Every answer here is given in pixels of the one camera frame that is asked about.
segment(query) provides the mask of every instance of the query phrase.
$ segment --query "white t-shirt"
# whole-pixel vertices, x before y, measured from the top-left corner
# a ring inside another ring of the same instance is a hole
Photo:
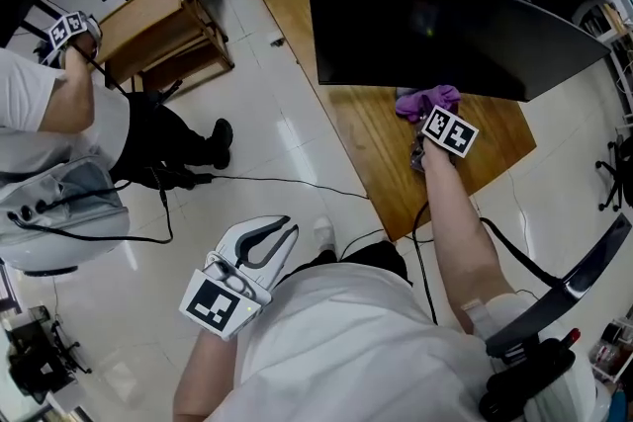
[[[499,329],[530,305],[518,295],[491,302]],[[247,330],[235,389],[209,421],[483,420],[478,404],[494,373],[484,342],[433,325],[388,271],[304,270],[275,289]]]
[[[38,132],[55,79],[63,71],[0,48],[0,173],[45,170],[71,153],[97,153],[112,168],[126,144],[130,103],[94,83],[95,121],[78,135]]]

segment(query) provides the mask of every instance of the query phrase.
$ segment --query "wooden desk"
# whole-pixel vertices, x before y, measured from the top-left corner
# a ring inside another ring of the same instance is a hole
[[[401,238],[411,231],[426,191],[423,178],[409,167],[413,128],[396,117],[394,89],[319,86],[309,0],[264,2],[306,72],[389,237]],[[536,147],[516,102],[465,95],[460,114],[480,130],[468,157],[457,163],[469,194]]]
[[[209,66],[217,72],[206,79],[233,68],[202,0],[129,0],[100,25],[97,61],[118,83],[138,74],[144,90],[159,90]]]

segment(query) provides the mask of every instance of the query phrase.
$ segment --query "forearm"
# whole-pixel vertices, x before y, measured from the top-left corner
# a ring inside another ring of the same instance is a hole
[[[443,151],[427,143],[431,141],[425,141],[424,170],[437,263],[453,312],[464,329],[472,332],[472,322],[461,307],[513,290],[459,174]]]
[[[220,406],[233,389],[236,354],[237,339],[200,333],[176,389],[174,422],[203,421]]]
[[[40,130],[78,133],[89,128],[94,118],[94,89],[87,62],[70,47],[66,51],[64,79],[54,85]]]

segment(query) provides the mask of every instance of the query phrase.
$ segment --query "tile floor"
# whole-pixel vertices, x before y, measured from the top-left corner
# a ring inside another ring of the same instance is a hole
[[[362,185],[295,58],[271,47],[276,26],[261,0],[214,0],[212,9],[230,38],[235,70],[179,97],[169,107],[209,135],[222,116],[234,127],[230,175],[295,178],[362,192]],[[606,65],[599,62],[547,94],[521,106],[538,147],[474,196],[492,219],[539,265],[563,275],[615,218],[598,212],[608,182],[593,168],[607,155],[622,110]],[[328,213],[339,248],[380,228],[372,205],[307,186],[217,180],[192,192],[169,193],[175,240],[168,246],[124,243],[77,273],[52,279],[13,274],[26,305],[55,306],[66,331],[81,341],[95,371],[82,376],[86,405],[101,421],[169,420],[171,396],[198,329],[177,306],[193,270],[233,223],[284,213],[301,228],[285,270],[310,260],[312,223]],[[163,237],[165,217],[155,192],[132,186],[123,194],[135,234]],[[631,219],[633,213],[624,211]],[[380,237],[376,233],[353,249]],[[419,232],[430,237],[430,226]],[[537,295],[545,287],[499,247],[516,289]],[[402,239],[413,289],[427,307],[413,245]],[[633,237],[588,296],[565,316],[579,326],[586,346],[603,326],[633,303]],[[457,326],[439,278],[433,245],[422,247],[440,323]]]

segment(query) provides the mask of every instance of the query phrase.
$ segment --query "purple object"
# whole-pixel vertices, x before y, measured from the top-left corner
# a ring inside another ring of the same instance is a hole
[[[396,115],[406,117],[412,123],[419,122],[422,114],[430,115],[434,106],[439,106],[457,114],[457,104],[461,95],[451,85],[438,85],[430,90],[420,90],[396,100]]]

